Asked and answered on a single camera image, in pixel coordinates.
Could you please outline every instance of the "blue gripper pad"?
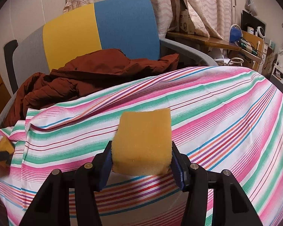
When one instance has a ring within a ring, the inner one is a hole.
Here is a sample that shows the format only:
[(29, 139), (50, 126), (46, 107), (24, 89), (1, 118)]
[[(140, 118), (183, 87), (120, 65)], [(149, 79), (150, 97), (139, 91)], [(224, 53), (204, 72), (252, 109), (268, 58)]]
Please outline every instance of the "blue gripper pad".
[(112, 152), (111, 143), (109, 141), (104, 152), (102, 153), (102, 167), (99, 171), (100, 180), (98, 183), (98, 191), (101, 191), (107, 184), (111, 169), (112, 169)]
[(190, 183), (189, 169), (174, 142), (172, 142), (171, 170), (173, 172), (176, 185), (180, 188), (180, 190), (185, 191), (186, 187), (189, 186)]

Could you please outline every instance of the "starfish pattern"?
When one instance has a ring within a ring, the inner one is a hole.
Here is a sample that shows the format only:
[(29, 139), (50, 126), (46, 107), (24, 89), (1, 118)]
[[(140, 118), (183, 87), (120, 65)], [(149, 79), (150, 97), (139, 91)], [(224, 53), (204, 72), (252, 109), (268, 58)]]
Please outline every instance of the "starfish pattern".
[(84, 4), (87, 4), (87, 2), (85, 2), (84, 0), (74, 0), (72, 2), (76, 2), (77, 3), (75, 8), (78, 8), (78, 6), (80, 5), (81, 2), (84, 3)]

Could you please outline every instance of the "desk leg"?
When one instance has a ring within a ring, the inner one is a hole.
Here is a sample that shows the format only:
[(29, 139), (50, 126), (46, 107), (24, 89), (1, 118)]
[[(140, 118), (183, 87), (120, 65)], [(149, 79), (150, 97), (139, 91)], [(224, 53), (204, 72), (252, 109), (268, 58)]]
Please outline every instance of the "desk leg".
[(199, 45), (199, 51), (208, 54), (208, 47), (204, 45)]

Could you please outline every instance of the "gray armrest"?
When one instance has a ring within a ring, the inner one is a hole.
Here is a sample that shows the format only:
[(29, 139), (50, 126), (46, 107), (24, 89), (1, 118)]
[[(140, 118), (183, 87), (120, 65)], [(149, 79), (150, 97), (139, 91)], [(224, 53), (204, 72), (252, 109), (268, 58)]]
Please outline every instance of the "gray armrest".
[(16, 95), (17, 95), (17, 92), (15, 92), (15, 94), (11, 97), (11, 99), (8, 101), (8, 103), (6, 104), (4, 109), (2, 110), (2, 112), (0, 114), (0, 126), (1, 126), (2, 122), (5, 120), (11, 106), (13, 105), (15, 98), (16, 98)]
[(206, 66), (218, 66), (218, 64), (213, 60), (210, 56), (206, 55), (205, 53), (202, 53), (192, 47), (183, 45), (179, 42), (169, 40), (166, 38), (160, 38), (160, 45), (168, 47), (170, 49), (173, 49), (177, 51), (178, 53), (181, 53), (191, 59), (194, 59), (198, 64), (200, 65), (206, 65)]

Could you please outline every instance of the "brown jacket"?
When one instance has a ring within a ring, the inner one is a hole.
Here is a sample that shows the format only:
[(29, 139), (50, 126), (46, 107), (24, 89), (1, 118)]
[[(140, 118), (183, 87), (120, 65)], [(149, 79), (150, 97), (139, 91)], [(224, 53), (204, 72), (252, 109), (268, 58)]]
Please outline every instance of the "brown jacket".
[(28, 108), (42, 109), (125, 82), (176, 70), (179, 55), (159, 60), (129, 59), (120, 49), (105, 49), (77, 57), (49, 75), (35, 73), (18, 89), (3, 122), (12, 127), (25, 120)]

